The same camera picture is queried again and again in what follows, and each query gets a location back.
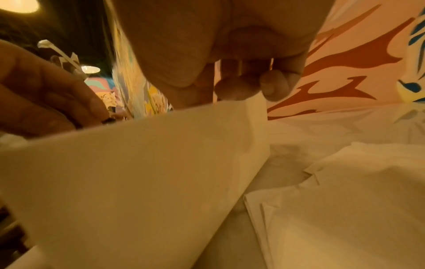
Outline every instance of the person's left hand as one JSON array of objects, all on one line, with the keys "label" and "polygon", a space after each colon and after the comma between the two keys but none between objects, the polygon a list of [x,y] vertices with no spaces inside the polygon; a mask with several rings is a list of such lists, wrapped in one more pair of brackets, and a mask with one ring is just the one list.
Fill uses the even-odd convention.
[{"label": "person's left hand", "polygon": [[0,40],[0,130],[37,137],[109,117],[101,99],[80,79],[32,53]]}]

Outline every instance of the white table surface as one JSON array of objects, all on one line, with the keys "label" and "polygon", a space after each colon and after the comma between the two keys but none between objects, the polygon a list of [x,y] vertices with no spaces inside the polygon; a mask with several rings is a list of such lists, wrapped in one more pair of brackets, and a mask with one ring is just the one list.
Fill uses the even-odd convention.
[{"label": "white table surface", "polygon": [[[269,122],[271,156],[246,192],[284,187],[307,178],[302,171],[351,142],[425,144],[425,105],[418,103],[314,113]],[[48,269],[35,248],[9,269]],[[265,269],[242,199],[193,269]]]}]

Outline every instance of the dark ceiling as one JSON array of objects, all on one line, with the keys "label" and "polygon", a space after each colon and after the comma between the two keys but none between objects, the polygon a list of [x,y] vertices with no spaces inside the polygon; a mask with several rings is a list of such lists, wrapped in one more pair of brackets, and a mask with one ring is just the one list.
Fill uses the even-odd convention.
[{"label": "dark ceiling", "polygon": [[30,14],[0,10],[0,39],[39,54],[37,42],[48,39],[81,64],[100,67],[110,76],[113,44],[103,0],[39,0]]}]

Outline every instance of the round light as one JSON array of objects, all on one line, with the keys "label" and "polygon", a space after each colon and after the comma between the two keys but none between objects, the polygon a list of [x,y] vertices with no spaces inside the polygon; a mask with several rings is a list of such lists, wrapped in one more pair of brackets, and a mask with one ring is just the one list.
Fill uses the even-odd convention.
[{"label": "round light", "polygon": [[81,69],[86,74],[95,74],[95,73],[99,73],[100,72],[100,68],[99,67],[95,67],[95,66],[82,66]]},{"label": "round light", "polygon": [[0,9],[16,13],[33,13],[40,8],[37,0],[0,0]]}]

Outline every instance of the hand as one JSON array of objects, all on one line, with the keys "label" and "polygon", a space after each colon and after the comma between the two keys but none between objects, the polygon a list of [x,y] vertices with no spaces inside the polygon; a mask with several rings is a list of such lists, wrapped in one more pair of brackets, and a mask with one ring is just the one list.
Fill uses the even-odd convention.
[{"label": "hand", "polygon": [[0,130],[26,137],[83,127],[109,117],[97,95],[65,70],[0,40]]},{"label": "hand", "polygon": [[[177,109],[286,97],[334,0],[111,0],[146,76]],[[213,63],[221,59],[214,87]]]}]

